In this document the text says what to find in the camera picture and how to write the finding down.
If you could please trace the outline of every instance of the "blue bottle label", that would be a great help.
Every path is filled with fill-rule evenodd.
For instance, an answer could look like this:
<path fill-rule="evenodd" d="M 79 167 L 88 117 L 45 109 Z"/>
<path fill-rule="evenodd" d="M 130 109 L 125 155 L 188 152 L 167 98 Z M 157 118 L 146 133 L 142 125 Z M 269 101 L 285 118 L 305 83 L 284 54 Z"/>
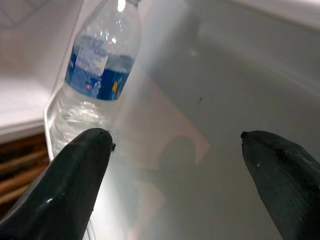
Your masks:
<path fill-rule="evenodd" d="M 129 69 L 117 72 L 106 68 L 108 52 L 104 42 L 89 36 L 81 39 L 80 47 L 73 46 L 65 75 L 66 83 L 78 92 L 91 98 L 117 100 L 130 74 L 133 60 L 129 59 Z"/>

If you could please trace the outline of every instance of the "wooden floor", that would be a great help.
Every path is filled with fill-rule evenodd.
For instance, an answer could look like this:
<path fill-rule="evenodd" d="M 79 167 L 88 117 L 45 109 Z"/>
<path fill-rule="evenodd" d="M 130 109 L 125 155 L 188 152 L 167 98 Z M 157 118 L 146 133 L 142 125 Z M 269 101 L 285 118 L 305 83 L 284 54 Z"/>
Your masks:
<path fill-rule="evenodd" d="M 0 219 L 48 164 L 44 134 L 0 145 Z"/>

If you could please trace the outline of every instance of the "plastic water bottle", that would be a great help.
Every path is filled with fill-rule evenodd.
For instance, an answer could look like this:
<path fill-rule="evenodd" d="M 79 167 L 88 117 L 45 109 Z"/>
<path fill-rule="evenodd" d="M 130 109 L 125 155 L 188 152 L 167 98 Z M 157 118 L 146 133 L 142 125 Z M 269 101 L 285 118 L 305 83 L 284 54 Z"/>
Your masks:
<path fill-rule="evenodd" d="M 109 130 L 140 47 L 139 1 L 102 1 L 76 35 L 50 128 L 54 155 L 84 130 Z"/>

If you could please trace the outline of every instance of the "white surface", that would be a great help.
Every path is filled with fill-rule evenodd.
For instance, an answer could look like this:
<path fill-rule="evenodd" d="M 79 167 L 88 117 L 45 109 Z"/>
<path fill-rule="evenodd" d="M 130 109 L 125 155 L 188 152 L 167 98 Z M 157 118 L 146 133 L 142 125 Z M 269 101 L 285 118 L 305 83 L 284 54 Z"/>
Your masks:
<path fill-rule="evenodd" d="M 0 2 L 0 143 L 43 131 L 43 110 L 82 6 L 30 2 Z"/>
<path fill-rule="evenodd" d="M 233 0 L 263 12 L 320 29 L 319 0 Z"/>
<path fill-rule="evenodd" d="M 240 134 L 274 132 L 320 159 L 319 33 L 218 0 L 141 7 L 96 239 L 281 240 Z"/>

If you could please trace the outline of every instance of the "water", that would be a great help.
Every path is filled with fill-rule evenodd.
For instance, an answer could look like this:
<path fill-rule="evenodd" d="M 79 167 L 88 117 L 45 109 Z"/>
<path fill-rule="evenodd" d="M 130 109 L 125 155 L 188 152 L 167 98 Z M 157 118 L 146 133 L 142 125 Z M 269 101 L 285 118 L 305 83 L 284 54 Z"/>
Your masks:
<path fill-rule="evenodd" d="M 104 74 L 113 80 L 119 77 L 126 79 L 131 71 L 133 59 L 123 55 L 113 55 L 107 60 Z M 101 100 L 83 94 L 64 83 L 57 100 L 57 114 L 50 128 L 53 154 L 58 152 L 81 132 L 90 128 L 110 130 L 111 119 L 117 109 L 116 100 Z"/>

